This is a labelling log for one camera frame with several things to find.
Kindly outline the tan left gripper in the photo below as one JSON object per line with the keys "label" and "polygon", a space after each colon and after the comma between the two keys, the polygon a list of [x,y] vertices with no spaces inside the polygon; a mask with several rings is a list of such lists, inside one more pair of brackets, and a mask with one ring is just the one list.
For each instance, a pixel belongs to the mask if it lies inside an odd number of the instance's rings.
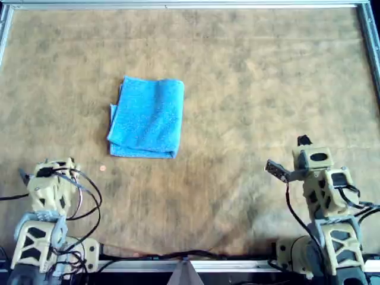
{"label": "tan left gripper", "polygon": [[68,211],[78,192],[78,165],[74,158],[45,160],[36,164],[30,174],[19,168],[23,184],[28,186],[34,211]]}

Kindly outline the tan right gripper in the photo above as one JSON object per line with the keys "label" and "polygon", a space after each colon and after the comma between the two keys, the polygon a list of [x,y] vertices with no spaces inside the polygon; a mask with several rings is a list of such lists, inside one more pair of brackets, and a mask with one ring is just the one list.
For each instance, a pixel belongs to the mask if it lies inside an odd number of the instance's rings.
{"label": "tan right gripper", "polygon": [[304,180],[304,197],[311,219],[327,219],[350,214],[350,208],[358,204],[358,192],[347,168],[324,169],[332,166],[330,149],[316,147],[307,135],[297,138],[292,150],[295,170],[310,172]]}

